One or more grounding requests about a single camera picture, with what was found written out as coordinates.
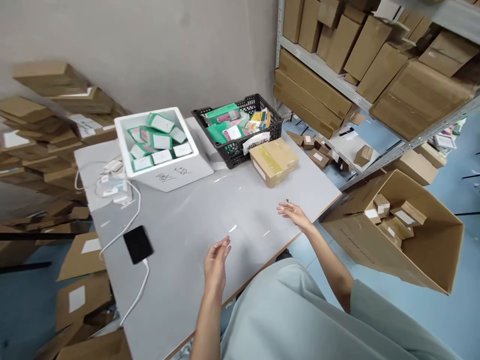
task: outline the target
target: hand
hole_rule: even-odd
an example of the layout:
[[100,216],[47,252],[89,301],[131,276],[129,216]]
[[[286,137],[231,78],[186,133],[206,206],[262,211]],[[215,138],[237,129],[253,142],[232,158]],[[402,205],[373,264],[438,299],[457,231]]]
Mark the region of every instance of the hand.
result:
[[230,236],[225,236],[222,241],[214,243],[203,261],[203,272],[205,274],[204,294],[212,296],[222,302],[222,295],[225,288],[225,259],[230,249]]
[[292,220],[301,232],[304,233],[310,226],[312,226],[312,222],[304,214],[300,206],[292,204],[291,202],[280,202],[278,205],[280,205],[276,208],[278,213],[282,217]]

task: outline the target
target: white cable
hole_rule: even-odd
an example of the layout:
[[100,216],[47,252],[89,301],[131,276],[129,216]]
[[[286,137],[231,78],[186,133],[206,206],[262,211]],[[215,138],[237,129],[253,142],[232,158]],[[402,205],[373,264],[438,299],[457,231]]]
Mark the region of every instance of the white cable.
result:
[[142,261],[145,266],[146,266],[146,275],[145,275],[145,278],[143,279],[143,283],[141,284],[141,288],[140,288],[140,291],[138,292],[138,295],[136,296],[136,299],[135,301],[133,302],[133,304],[130,306],[130,308],[128,309],[128,311],[126,312],[125,316],[123,317],[123,319],[120,321],[120,328],[122,327],[122,325],[124,324],[124,321],[125,319],[127,318],[127,316],[130,314],[130,312],[134,309],[135,305],[137,305],[137,303],[139,302],[140,298],[142,297],[143,293],[144,293],[144,289],[145,289],[145,284],[147,283],[147,279],[149,278],[149,274],[150,274],[150,267],[149,267],[149,262],[147,261],[147,259],[143,259]]

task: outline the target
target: smartphone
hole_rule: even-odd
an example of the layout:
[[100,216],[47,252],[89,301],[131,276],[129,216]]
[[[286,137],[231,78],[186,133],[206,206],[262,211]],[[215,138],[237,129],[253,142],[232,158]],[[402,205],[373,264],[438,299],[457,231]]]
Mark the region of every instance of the smartphone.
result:
[[154,253],[143,225],[126,232],[123,235],[123,239],[133,264],[138,264]]

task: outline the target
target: white styrofoam box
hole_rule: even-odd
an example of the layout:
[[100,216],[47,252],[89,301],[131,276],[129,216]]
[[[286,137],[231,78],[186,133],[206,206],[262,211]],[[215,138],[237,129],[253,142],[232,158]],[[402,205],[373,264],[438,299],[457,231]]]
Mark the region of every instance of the white styrofoam box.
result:
[[[135,141],[127,130],[137,126],[147,125],[147,116],[150,113],[160,114],[166,119],[173,121],[175,126],[179,127],[185,133],[192,153],[144,170],[133,171],[133,158],[130,155],[130,149],[135,144]],[[169,107],[117,117],[115,118],[115,128],[120,144],[121,156],[123,157],[123,165],[125,166],[126,175],[129,179],[137,180],[140,183],[144,183],[163,192],[169,192],[214,173],[205,152],[199,146],[199,142],[196,141],[190,133],[178,107]]]

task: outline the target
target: plastic basket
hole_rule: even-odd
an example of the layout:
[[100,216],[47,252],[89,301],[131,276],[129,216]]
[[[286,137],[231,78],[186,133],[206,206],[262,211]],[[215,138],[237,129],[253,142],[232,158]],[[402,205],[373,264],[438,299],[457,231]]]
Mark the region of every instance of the plastic basket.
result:
[[200,124],[203,132],[207,136],[207,138],[212,143],[213,147],[218,151],[223,161],[225,161],[226,166],[229,169],[233,169],[237,165],[250,160],[250,153],[244,155],[244,148],[243,143],[250,139],[252,136],[263,132],[270,132],[270,141],[278,139],[282,135],[282,118],[280,115],[270,106],[268,102],[265,101],[260,94],[253,94],[247,96],[245,99],[241,101],[236,101],[235,104],[238,108],[245,112],[252,115],[254,112],[262,111],[263,109],[267,108],[271,114],[271,121],[270,126],[257,131],[249,136],[241,137],[236,140],[231,140],[226,143],[219,143],[215,142],[213,138],[210,136],[210,133],[207,131],[208,124],[205,121],[205,118],[202,116],[212,110],[217,108],[213,107],[204,107],[198,110],[193,110],[191,113],[195,117],[195,119]]

